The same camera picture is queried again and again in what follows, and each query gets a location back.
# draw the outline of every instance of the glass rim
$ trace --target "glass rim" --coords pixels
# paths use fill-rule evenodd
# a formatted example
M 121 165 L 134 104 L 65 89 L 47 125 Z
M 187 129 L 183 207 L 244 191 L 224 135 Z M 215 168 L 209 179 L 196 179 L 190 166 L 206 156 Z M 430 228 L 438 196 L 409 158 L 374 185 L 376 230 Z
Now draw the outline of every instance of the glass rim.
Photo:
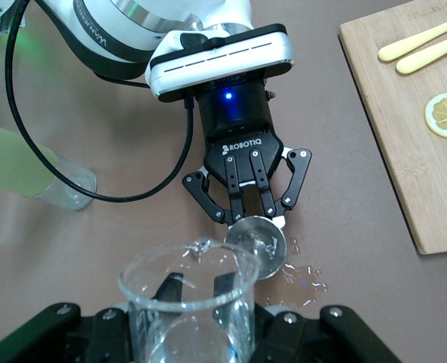
M 156 248 L 153 248 L 148 253 L 140 254 L 134 256 L 129 263 L 127 263 L 122 271 L 119 273 L 119 277 L 117 279 L 119 288 L 123 292 L 124 296 L 130 301 L 135 302 L 141 307 L 145 309 L 150 310 L 158 310 L 161 312 L 188 312 L 188 311 L 197 311 L 197 310 L 203 310 L 203 309 L 211 309 L 215 308 L 217 306 L 221 306 L 226 303 L 230 303 L 231 301 L 234 301 L 241 296 L 243 296 L 257 281 L 257 278 L 259 276 L 259 270 L 260 270 L 260 260 L 251 252 L 245 250 L 244 248 L 241 248 L 239 246 L 236 246 L 234 244 L 227 244 L 227 243 L 220 243 L 215 242 L 214 240 L 211 240 L 212 243 L 210 244 L 210 248 L 224 248 L 226 250 L 230 251 L 237 251 L 243 255 L 246 255 L 250 261 L 253 263 L 253 268 L 251 272 L 247 275 L 247 278 L 245 278 L 244 282 L 239 288 L 233 289 L 232 291 L 228 293 L 222 293 L 218 296 L 214 296 L 209 299 L 202 299 L 202 300 L 194 300 L 194 301 L 188 301 L 188 302 L 167 302 L 167 301 L 159 301 L 157 299 L 151 299 L 146 296 L 141 296 L 137 293 L 134 293 L 132 289 L 130 289 L 125 283 L 124 283 L 124 276 L 127 272 L 127 269 L 129 266 L 136 260 L 144 261 L 149 260 L 152 256 L 157 256 L 158 254 L 162 252 L 166 252 L 168 250 L 179 250 L 184 249 L 191 244 L 170 244 L 166 246 L 158 246 Z

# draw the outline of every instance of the green liquid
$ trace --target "green liquid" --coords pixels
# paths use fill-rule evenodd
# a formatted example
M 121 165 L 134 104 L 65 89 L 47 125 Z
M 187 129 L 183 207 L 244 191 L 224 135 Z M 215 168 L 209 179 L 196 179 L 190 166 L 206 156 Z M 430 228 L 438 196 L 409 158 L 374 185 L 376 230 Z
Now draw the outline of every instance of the green liquid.
M 39 148 L 56 166 L 55 153 L 43 146 Z M 53 180 L 54 176 L 20 135 L 0 128 L 0 188 L 33 197 L 45 191 Z

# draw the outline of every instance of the robotiq logo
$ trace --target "robotiq logo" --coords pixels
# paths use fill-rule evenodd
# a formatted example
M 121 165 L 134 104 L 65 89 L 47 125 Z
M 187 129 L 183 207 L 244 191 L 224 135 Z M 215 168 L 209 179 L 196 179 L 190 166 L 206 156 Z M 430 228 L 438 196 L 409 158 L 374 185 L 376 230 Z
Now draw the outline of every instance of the robotiq logo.
M 107 47 L 106 39 L 99 33 L 99 29 L 94 25 L 94 21 L 87 11 L 87 8 L 80 0 L 75 0 L 73 3 L 76 9 L 76 15 L 82 25 L 85 25 L 87 33 L 104 47 Z
M 222 146 L 222 148 L 223 148 L 222 155 L 226 155 L 230 151 L 233 151 L 233 150 L 244 149 L 245 147 L 261 145 L 261 144 L 262 144 L 262 139 L 256 138 L 254 140 L 238 142 L 237 144 L 223 145 Z

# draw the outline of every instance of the spilled liquid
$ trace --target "spilled liquid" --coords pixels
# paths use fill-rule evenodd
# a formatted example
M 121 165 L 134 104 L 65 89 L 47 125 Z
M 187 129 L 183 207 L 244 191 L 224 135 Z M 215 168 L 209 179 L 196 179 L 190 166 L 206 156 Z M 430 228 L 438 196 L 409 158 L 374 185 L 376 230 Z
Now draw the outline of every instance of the spilled liquid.
M 290 238 L 287 243 L 291 255 L 301 254 L 302 249 L 295 238 Z M 327 291 L 321 275 L 321 271 L 312 266 L 296 266 L 287 261 L 274 276 L 256 282 L 256 302 L 264 307 L 286 306 L 305 315 L 306 307 L 315 303 L 320 293 Z

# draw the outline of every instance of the brown table surface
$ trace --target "brown table surface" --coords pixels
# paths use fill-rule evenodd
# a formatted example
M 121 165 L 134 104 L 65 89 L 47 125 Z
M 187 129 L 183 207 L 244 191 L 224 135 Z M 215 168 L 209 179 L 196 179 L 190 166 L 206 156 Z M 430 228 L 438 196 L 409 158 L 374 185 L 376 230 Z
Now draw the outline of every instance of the brown table surface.
M 268 81 L 278 95 L 272 117 L 286 146 L 313 152 L 284 233 L 289 262 L 313 270 L 326 288 L 298 312 L 317 318 L 322 306 L 349 306 L 401 360 L 447 361 L 447 253 L 417 252 L 337 36 L 340 24 L 402 3 L 259 0 L 253 25 L 287 27 L 296 65 Z M 147 90 L 94 77 L 38 5 L 30 5 L 26 24 L 15 91 L 34 139 L 93 170 L 102 193 L 135 194 L 166 177 L 185 134 L 182 102 L 161 104 Z M 5 97 L 5 43 L 3 36 L 0 126 L 15 130 Z M 55 302 L 77 303 L 83 315 L 122 302 L 121 267 L 151 246 L 225 237 L 226 227 L 181 184 L 202 164 L 198 116 L 195 126 L 177 180 L 141 202 L 96 200 L 69 212 L 0 190 L 0 339 Z M 287 174 L 278 172 L 273 183 L 282 190 Z M 267 281 L 259 294 L 289 306 L 306 303 L 278 286 Z

